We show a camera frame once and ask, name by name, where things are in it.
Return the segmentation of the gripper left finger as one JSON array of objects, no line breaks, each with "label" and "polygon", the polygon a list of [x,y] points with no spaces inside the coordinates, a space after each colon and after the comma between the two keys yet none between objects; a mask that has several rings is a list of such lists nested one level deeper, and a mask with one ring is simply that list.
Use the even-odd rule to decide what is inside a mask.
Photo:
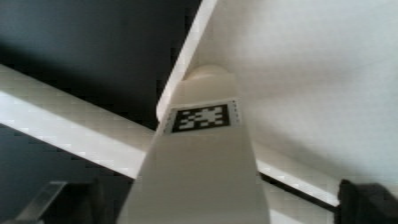
[{"label": "gripper left finger", "polygon": [[117,224],[133,181],[52,181],[11,224]]}]

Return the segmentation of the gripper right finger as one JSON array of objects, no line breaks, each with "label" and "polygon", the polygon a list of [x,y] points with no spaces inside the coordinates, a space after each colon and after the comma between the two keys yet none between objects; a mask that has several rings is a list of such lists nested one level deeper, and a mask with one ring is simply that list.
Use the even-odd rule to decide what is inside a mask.
[{"label": "gripper right finger", "polygon": [[340,183],[334,224],[398,224],[398,198],[379,183]]}]

